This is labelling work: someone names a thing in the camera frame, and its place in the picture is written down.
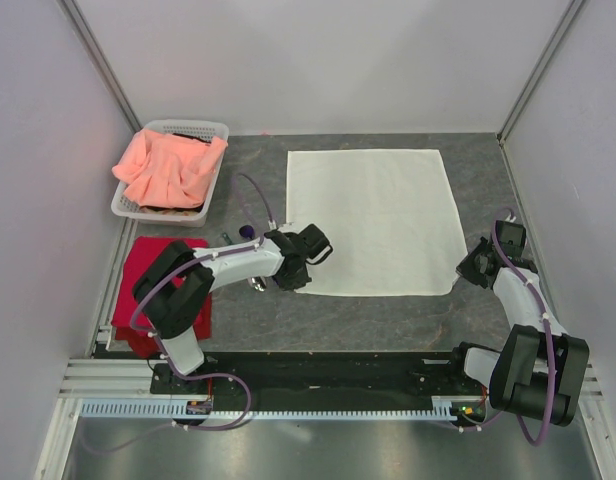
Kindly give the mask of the white cloth napkin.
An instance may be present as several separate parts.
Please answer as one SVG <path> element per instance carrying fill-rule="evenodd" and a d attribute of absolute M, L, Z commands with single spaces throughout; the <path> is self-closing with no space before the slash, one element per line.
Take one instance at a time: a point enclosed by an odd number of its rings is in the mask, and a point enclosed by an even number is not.
<path fill-rule="evenodd" d="M 291 151 L 286 221 L 321 229 L 333 252 L 301 293 L 335 297 L 444 296 L 467 254 L 439 151 Z"/>

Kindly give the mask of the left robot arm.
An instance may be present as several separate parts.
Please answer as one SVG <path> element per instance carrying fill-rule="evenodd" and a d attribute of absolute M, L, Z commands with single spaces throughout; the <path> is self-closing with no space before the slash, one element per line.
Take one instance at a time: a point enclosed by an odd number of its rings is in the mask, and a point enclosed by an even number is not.
<path fill-rule="evenodd" d="M 155 339 L 178 387 L 199 392 L 208 371 L 194 323 L 207 298 L 219 288 L 255 277 L 270 278 L 284 291 L 301 289 L 311 282 L 308 268 L 332 253 L 331 242 L 314 224 L 299 232 L 273 229 L 221 248 L 173 241 L 136 281 L 132 296 L 137 306 L 130 326 Z"/>

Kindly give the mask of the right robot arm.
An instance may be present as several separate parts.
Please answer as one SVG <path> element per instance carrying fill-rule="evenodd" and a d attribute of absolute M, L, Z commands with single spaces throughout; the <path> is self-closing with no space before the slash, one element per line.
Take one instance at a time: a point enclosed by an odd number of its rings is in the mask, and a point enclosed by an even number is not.
<path fill-rule="evenodd" d="M 510 332 L 499 351 L 461 343 L 445 377 L 461 394 L 481 384 L 497 411 L 565 427 L 577 410 L 590 350 L 550 310 L 537 267 L 523 257 L 526 240 L 523 225 L 497 220 L 457 266 L 462 279 L 495 294 Z"/>

